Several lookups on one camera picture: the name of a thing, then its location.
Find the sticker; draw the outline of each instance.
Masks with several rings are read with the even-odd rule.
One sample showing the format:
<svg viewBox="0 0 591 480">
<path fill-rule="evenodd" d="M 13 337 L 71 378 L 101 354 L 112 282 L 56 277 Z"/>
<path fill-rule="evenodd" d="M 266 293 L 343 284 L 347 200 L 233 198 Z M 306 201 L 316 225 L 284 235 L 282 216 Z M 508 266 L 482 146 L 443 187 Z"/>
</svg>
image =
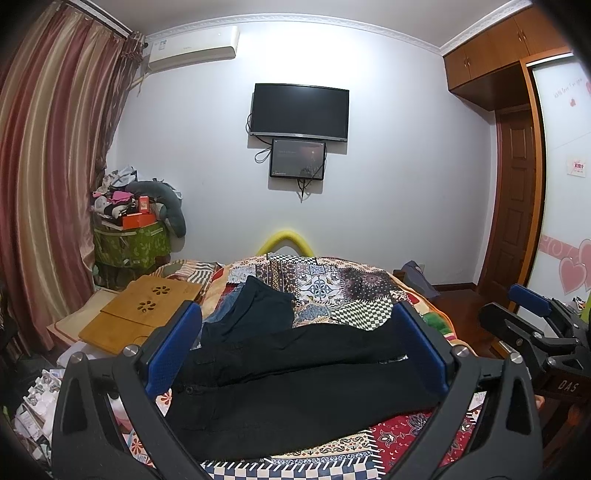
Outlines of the sticker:
<svg viewBox="0 0 591 480">
<path fill-rule="evenodd" d="M 569 160 L 566 164 L 567 173 L 575 177 L 586 177 L 587 168 L 586 164 L 582 160 Z"/>
</svg>

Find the patchwork bedspread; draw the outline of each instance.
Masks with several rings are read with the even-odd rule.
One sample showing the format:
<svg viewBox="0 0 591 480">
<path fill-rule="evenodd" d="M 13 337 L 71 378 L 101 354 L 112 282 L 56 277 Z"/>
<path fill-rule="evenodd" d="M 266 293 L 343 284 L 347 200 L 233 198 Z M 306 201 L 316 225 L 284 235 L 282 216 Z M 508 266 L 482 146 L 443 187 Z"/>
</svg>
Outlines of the patchwork bedspread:
<svg viewBox="0 0 591 480">
<path fill-rule="evenodd" d="M 254 275 L 276 290 L 294 295 L 294 327 L 310 323 L 343 323 L 373 330 L 389 318 L 394 303 L 406 300 L 425 322 L 437 328 L 450 343 L 465 345 L 456 337 L 453 325 L 444 313 L 385 270 L 370 265 L 330 257 L 267 254 L 223 268 L 217 264 L 177 261 L 174 267 L 162 267 L 155 274 L 207 285 L 202 298 L 204 317 L 213 313 L 223 297 L 237 284 Z M 442 465 L 461 456 L 484 397 L 484 393 L 474 395 Z M 157 398 L 163 414 L 166 414 L 170 402 L 170 392 Z M 243 462 L 211 461 L 203 463 L 203 467 L 215 480 L 379 479 L 408 449 L 430 415 L 430 411 L 401 415 L 357 434 L 301 452 Z M 127 441 L 136 459 L 153 466 L 134 431 L 127 436 Z"/>
</svg>

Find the dark clothing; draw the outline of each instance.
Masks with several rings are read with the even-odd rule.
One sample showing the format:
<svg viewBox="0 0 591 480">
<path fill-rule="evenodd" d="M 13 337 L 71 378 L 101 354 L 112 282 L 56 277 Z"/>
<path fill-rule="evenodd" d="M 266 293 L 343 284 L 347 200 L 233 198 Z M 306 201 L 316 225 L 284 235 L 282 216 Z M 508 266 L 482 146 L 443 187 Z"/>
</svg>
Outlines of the dark clothing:
<svg viewBox="0 0 591 480">
<path fill-rule="evenodd" d="M 230 311 L 216 323 L 204 323 L 201 345 L 240 342 L 250 337 L 291 329 L 293 295 L 274 290 L 249 276 Z"/>
<path fill-rule="evenodd" d="M 316 324 L 189 353 L 166 420 L 199 461 L 264 458 L 322 445 L 432 408 L 395 339 Z"/>
</svg>

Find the door frame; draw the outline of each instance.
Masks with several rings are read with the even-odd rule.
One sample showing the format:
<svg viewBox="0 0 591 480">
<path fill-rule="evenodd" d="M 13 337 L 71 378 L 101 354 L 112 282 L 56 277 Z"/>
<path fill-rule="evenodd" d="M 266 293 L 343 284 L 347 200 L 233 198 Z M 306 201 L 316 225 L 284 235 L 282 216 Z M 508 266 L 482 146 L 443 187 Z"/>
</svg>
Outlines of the door frame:
<svg viewBox="0 0 591 480">
<path fill-rule="evenodd" d="M 545 187 L 546 187 L 546 171 L 545 171 L 545 142 L 544 142 L 544 129 L 541 116 L 541 107 L 538 100 L 537 90 L 535 88 L 535 82 L 533 79 L 533 73 L 528 68 L 527 64 L 533 61 L 544 60 L 550 57 L 555 57 L 565 53 L 571 53 L 569 47 L 555 48 L 554 50 L 545 51 L 536 55 L 529 56 L 519 61 L 521 70 L 525 78 L 525 84 L 527 85 L 528 96 L 530 97 L 529 105 L 521 105 L 517 107 L 510 107 L 503 110 L 498 110 L 496 116 L 496 145 L 497 145 L 497 163 L 496 163 L 496 193 L 495 193 L 495 210 L 492 216 L 491 234 L 488 239 L 488 245 L 486 247 L 486 255 L 484 263 L 482 265 L 482 271 L 478 279 L 478 286 L 476 291 L 480 292 L 482 281 L 484 280 L 485 274 L 490 264 L 491 253 L 492 253 L 492 241 L 496 234 L 496 227 L 499 216 L 499 192 L 501 191 L 502 184 L 502 144 L 501 144 L 501 127 L 499 123 L 499 116 L 503 113 L 519 112 L 524 110 L 531 110 L 531 115 L 534 121 L 534 155 L 535 155 L 535 187 L 534 187 L 534 211 L 531 219 L 530 234 L 525 249 L 525 256 L 523 265 L 519 273 L 518 284 L 526 285 L 530 279 L 531 271 L 534 266 L 535 253 L 538 249 L 538 243 L 540 241 L 540 232 L 542 227 L 542 218 L 544 216 L 544 198 L 545 198 Z M 515 312 L 517 305 L 511 302 L 509 310 Z"/>
</svg>

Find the cabinet door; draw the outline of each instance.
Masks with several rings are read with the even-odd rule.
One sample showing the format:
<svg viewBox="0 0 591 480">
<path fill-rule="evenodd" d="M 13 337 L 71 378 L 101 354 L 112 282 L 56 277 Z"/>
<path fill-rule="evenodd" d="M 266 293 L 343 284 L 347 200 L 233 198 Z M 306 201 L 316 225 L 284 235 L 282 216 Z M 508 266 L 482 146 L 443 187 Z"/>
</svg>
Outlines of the cabinet door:
<svg viewBox="0 0 591 480">
<path fill-rule="evenodd" d="M 519 12 L 515 16 L 515 21 L 521 30 L 530 55 L 567 45 L 562 35 L 537 7 Z"/>
<path fill-rule="evenodd" d="M 443 60 L 447 72 L 447 85 L 450 90 L 470 81 L 470 70 L 468 70 L 464 47 L 452 51 Z"/>
<path fill-rule="evenodd" d="M 508 18 L 496 24 L 488 31 L 488 35 L 495 47 L 501 67 L 515 63 L 530 55 L 514 18 Z"/>
<path fill-rule="evenodd" d="M 501 61 L 488 36 L 488 32 L 481 33 L 464 45 L 470 78 L 475 79 L 501 67 Z"/>
</svg>

